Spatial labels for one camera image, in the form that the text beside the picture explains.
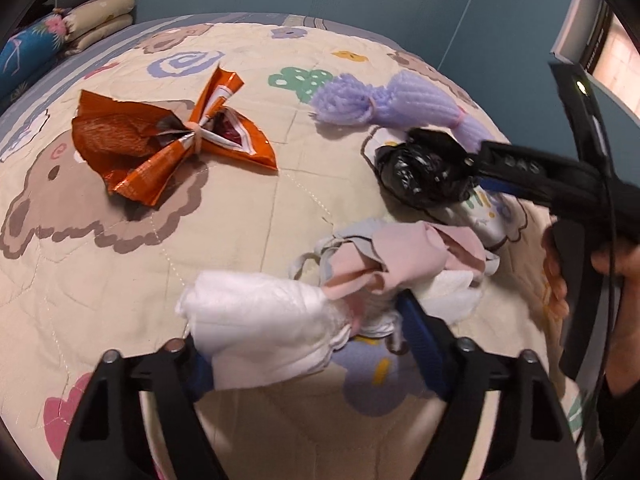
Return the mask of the person's right hand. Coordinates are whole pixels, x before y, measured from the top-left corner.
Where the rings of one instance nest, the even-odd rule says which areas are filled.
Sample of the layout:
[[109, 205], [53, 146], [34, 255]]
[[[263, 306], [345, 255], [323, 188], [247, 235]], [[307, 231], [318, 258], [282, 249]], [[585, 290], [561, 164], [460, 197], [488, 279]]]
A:
[[[551, 286], [551, 310], [556, 316], [565, 318], [568, 315], [567, 286], [562, 277], [560, 256], [556, 250], [551, 228], [544, 231], [541, 246], [546, 253], [544, 274]], [[594, 252], [591, 263], [594, 270], [600, 274], [610, 274], [608, 247]], [[624, 280], [623, 305], [620, 307], [620, 314], [623, 318], [637, 321], [639, 318], [639, 246], [631, 245], [626, 240], [619, 240], [614, 248], [614, 266], [615, 274]]]

